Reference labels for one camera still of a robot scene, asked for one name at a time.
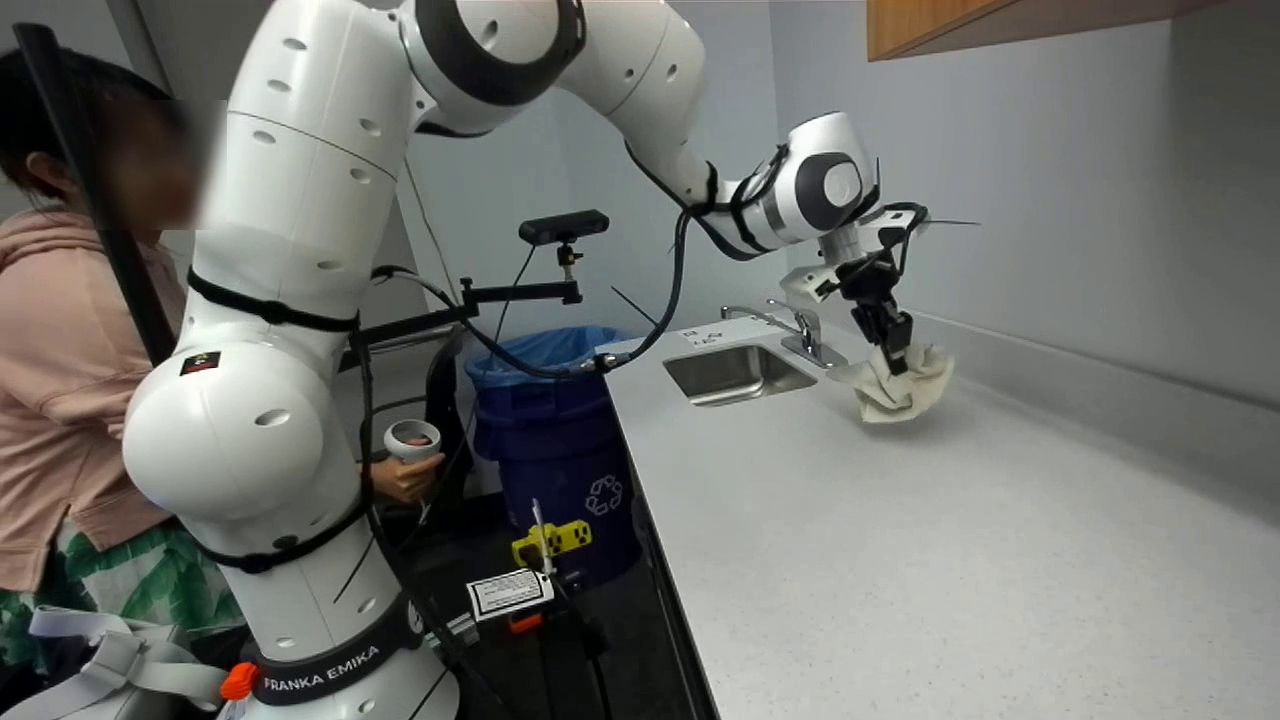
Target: person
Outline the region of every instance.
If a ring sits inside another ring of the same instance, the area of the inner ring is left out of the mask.
[[[64,76],[76,99],[159,91],[80,52],[64,52]],[[121,428],[152,364],[22,52],[0,56],[0,173],[31,199],[0,224],[0,712],[76,673],[29,636],[43,604],[170,623],[233,665],[250,636],[221,567],[130,486]],[[178,328],[184,289],[159,235],[133,228]],[[441,461],[379,461],[367,478],[416,505]]]

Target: wooden panel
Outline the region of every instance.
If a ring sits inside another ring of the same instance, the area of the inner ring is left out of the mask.
[[[1214,0],[869,0],[873,60],[1146,26]]]
[[[873,60],[906,56],[1017,0],[869,0]]]

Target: pink shirt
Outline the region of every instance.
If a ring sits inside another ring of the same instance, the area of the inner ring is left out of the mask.
[[[164,248],[144,248],[181,321]],[[0,224],[0,587],[37,591],[64,526],[95,549],[164,521],[124,478],[121,425],[149,357],[102,241],[76,211]]]

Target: blue bin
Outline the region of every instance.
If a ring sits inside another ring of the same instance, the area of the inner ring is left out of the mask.
[[[588,368],[612,328],[560,328],[510,339],[505,350],[536,368]],[[634,531],[629,456],[600,378],[550,381],[495,357],[467,361],[478,385],[478,451],[499,463],[505,499],[515,531],[546,521],[594,526],[580,555],[588,583],[606,583],[639,561]]]

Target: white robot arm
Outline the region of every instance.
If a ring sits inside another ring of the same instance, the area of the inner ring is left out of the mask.
[[[876,173],[848,115],[748,180],[690,150],[705,49],[666,0],[275,0],[226,119],[226,228],[197,231],[181,346],[138,391],[124,463],[254,623],[236,718],[455,718],[461,686],[365,521],[331,405],[416,134],[483,138],[554,83],[735,261],[848,231]]]

